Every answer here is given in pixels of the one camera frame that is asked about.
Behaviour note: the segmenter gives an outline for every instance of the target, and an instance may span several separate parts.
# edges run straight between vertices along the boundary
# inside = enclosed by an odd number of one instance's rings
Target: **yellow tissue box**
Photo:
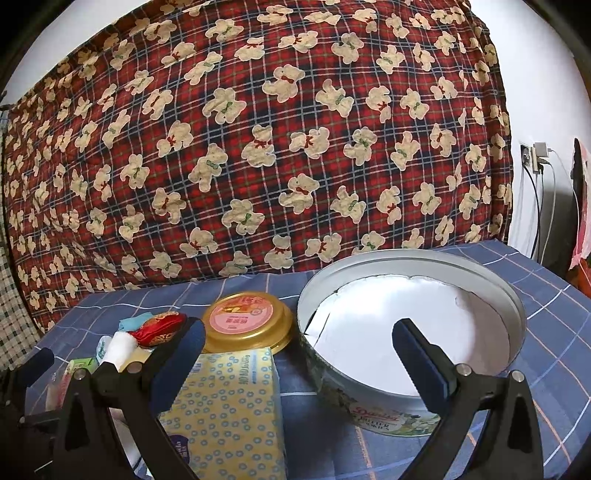
[[[269,348],[200,355],[160,423],[202,480],[285,480],[279,393]]]

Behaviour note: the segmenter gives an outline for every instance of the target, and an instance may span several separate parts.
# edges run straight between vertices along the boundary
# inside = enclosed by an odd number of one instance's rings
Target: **open tin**
[[[392,327],[411,318],[454,363],[497,375],[525,339],[512,287],[467,258],[380,250],[340,260],[306,285],[297,309],[301,343],[320,394],[359,426],[397,436],[430,434],[427,411],[392,347]]]

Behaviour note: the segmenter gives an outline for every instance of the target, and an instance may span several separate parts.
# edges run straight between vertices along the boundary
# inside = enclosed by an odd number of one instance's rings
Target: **tin lid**
[[[293,337],[293,315],[268,293],[246,291],[225,297],[203,315],[204,353],[235,352],[270,347],[277,353]]]

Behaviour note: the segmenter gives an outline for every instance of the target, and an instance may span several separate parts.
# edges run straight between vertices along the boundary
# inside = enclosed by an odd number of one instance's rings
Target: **green checkered fabric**
[[[2,123],[0,122],[0,186],[2,186],[4,170]],[[4,201],[2,201],[0,202],[0,369],[20,364],[40,338],[10,269],[4,224]]]

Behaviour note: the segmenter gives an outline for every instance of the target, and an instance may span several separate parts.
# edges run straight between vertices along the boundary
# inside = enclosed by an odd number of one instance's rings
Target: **pink label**
[[[261,297],[243,296],[218,305],[209,322],[220,333],[245,333],[256,330],[273,315],[273,305]]]

